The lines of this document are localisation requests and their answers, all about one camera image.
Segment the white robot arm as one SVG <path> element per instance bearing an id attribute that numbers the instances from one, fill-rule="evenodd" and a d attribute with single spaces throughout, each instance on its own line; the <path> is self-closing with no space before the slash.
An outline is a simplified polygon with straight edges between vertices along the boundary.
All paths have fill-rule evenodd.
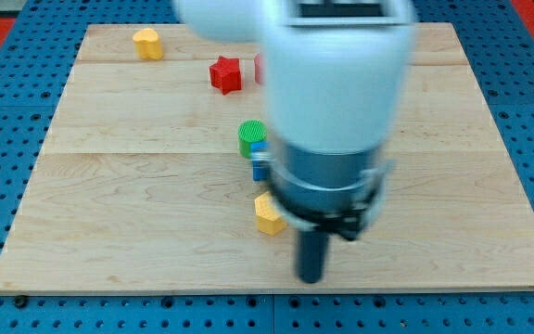
<path id="1" fill-rule="evenodd" d="M 259 45 L 270 190 L 289 223 L 353 240 L 376 218 L 379 159 L 413 52 L 416 14 L 394 1 L 178 1 L 197 35 Z"/>

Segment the red block behind arm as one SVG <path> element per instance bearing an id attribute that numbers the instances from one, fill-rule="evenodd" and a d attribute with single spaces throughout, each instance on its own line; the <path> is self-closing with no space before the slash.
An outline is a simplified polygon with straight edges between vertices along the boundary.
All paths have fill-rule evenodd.
<path id="1" fill-rule="evenodd" d="M 262 56 L 258 53 L 254 59 L 254 80 L 256 84 L 263 84 Z"/>

